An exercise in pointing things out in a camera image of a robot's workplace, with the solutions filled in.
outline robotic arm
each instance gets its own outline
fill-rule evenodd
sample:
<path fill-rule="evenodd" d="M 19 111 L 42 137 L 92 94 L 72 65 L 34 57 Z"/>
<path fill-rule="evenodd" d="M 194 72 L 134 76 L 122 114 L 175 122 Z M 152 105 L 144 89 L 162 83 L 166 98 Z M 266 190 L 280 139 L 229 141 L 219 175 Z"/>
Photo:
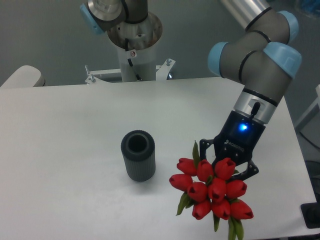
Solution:
<path fill-rule="evenodd" d="M 88 0 L 80 6 L 89 28 L 114 44 L 123 82 L 156 80 L 156 43 L 162 24 L 147 0 Z"/>
<path fill-rule="evenodd" d="M 259 172 L 252 152 L 291 80 L 301 55 L 286 44 L 299 31 L 297 19 L 287 11 L 275 12 L 265 0 L 221 0 L 245 28 L 236 42 L 219 42 L 210 51 L 208 67 L 216 75 L 244 85 L 221 132 L 200 141 L 200 158 L 214 145 L 215 160 L 231 158 L 236 165 L 248 163 L 234 179 L 245 180 Z"/>
<path fill-rule="evenodd" d="M 297 36 L 299 25 L 291 13 L 275 12 L 265 0 L 220 1 L 245 35 L 236 42 L 217 43 L 209 53 L 208 67 L 244 88 L 221 132 L 200 141 L 200 158 L 206 159 L 206 150 L 214 145 L 213 165 L 224 158 L 236 165 L 248 163 L 246 171 L 233 176 L 245 180 L 259 172 L 252 161 L 253 150 L 301 64 L 301 55 L 286 45 Z M 148 12 L 147 0 L 88 0 L 80 9 L 93 32 L 107 32 L 123 52 L 143 54 L 162 34 L 159 19 Z M 119 61 L 122 79 L 155 80 L 155 64 L 138 64 L 138 69 L 134 58 Z"/>

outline metal bracket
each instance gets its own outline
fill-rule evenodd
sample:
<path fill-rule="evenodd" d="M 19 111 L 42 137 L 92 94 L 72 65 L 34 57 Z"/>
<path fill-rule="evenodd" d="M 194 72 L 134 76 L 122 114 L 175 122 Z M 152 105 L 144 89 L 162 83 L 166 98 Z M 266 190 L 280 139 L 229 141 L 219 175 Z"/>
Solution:
<path fill-rule="evenodd" d="M 172 67 L 175 65 L 176 61 L 168 58 L 167 60 L 165 60 L 165 62 L 163 63 L 163 65 L 156 65 L 155 69 L 156 69 L 156 80 L 157 81 L 165 81 L 168 79 L 172 79 L 172 74 L 170 73 Z M 87 75 L 87 79 L 85 80 L 85 82 L 87 84 L 92 84 L 92 77 L 91 75 L 93 75 L 94 79 L 97 81 L 101 81 L 104 83 L 108 83 L 107 81 L 101 80 L 101 79 L 107 79 L 107 78 L 120 78 L 121 77 L 121 70 L 118 69 L 108 69 L 108 70 L 97 70 L 97 71 L 90 71 L 88 68 L 88 65 L 84 66 L 85 71 L 86 71 L 86 75 Z"/>

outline flower bud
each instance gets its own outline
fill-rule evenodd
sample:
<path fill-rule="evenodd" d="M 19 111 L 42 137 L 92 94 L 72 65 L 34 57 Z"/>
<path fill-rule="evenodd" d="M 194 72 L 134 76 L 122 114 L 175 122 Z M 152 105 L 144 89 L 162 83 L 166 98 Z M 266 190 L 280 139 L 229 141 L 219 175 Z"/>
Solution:
<path fill-rule="evenodd" d="M 246 193 L 247 184 L 241 180 L 234 180 L 226 185 L 226 196 L 228 199 L 236 199 Z"/>
<path fill-rule="evenodd" d="M 208 187 L 208 196 L 214 203 L 220 203 L 226 195 L 226 182 L 220 178 L 214 178 Z"/>
<path fill-rule="evenodd" d="M 234 174 L 235 168 L 236 163 L 231 158 L 226 157 L 215 164 L 214 172 L 218 178 L 228 180 Z"/>
<path fill-rule="evenodd" d="M 218 218 L 228 220 L 230 217 L 230 203 L 226 199 L 223 199 L 220 203 L 213 202 L 211 209 Z"/>
<path fill-rule="evenodd" d="M 177 163 L 176 167 L 182 171 L 184 174 L 188 174 L 190 176 L 197 175 L 197 169 L 194 164 L 193 159 L 189 158 L 180 158 L 179 163 Z"/>
<path fill-rule="evenodd" d="M 203 219 L 211 211 L 211 204 L 209 200 L 205 200 L 200 203 L 196 203 L 193 206 L 192 216 L 197 220 Z"/>
<path fill-rule="evenodd" d="M 175 174 L 169 178 L 169 182 L 174 188 L 186 192 L 192 184 L 192 178 L 186 174 Z"/>
<path fill-rule="evenodd" d="M 235 219 L 252 219 L 254 214 L 251 208 L 242 200 L 239 199 L 238 202 L 234 202 L 230 206 L 230 214 Z"/>
<path fill-rule="evenodd" d="M 214 169 L 212 168 L 212 165 L 206 159 L 204 159 L 199 162 L 196 175 L 200 181 L 206 182 L 210 175 L 212 177 L 214 176 Z"/>
<path fill-rule="evenodd" d="M 203 182 L 193 182 L 188 187 L 187 192 L 190 198 L 201 203 L 207 198 L 208 188 Z"/>

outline white table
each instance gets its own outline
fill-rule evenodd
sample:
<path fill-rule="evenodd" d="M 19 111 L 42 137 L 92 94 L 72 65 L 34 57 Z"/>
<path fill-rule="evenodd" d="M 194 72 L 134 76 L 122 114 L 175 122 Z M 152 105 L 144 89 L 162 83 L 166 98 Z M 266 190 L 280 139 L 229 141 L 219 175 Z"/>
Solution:
<path fill-rule="evenodd" d="M 0 90 L 0 239 L 227 239 L 228 223 L 214 233 L 212 214 L 175 216 L 182 192 L 169 178 L 194 140 L 220 132 L 242 88 L 203 78 Z M 139 129 L 156 148 L 155 175 L 142 183 L 120 151 Z M 301 214 L 316 200 L 284 100 L 253 160 L 260 173 L 241 198 L 254 213 L 245 239 L 318 233 Z"/>

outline black cable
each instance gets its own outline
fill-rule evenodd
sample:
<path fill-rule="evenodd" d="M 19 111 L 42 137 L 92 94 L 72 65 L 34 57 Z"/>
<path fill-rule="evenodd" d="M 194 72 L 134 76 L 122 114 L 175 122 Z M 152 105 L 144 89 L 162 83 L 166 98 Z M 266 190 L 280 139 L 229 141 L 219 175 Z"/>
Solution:
<path fill-rule="evenodd" d="M 304 138 L 304 140 L 306 140 L 308 143 L 310 143 L 314 148 L 320 150 L 320 146 L 317 146 L 312 141 L 310 141 L 302 132 L 299 132 L 299 133 L 300 133 L 301 137 Z"/>
<path fill-rule="evenodd" d="M 125 40 L 124 49 L 125 49 L 125 51 L 127 52 L 127 51 L 129 51 L 129 39 L 128 39 L 128 38 L 125 38 L 124 40 Z M 137 79 L 138 81 L 141 81 L 142 78 L 141 78 L 141 77 L 139 76 L 139 74 L 135 71 L 134 64 L 132 63 L 131 58 L 128 58 L 128 63 L 129 63 L 129 65 L 130 65 L 130 67 L 132 68 L 136 79 Z"/>

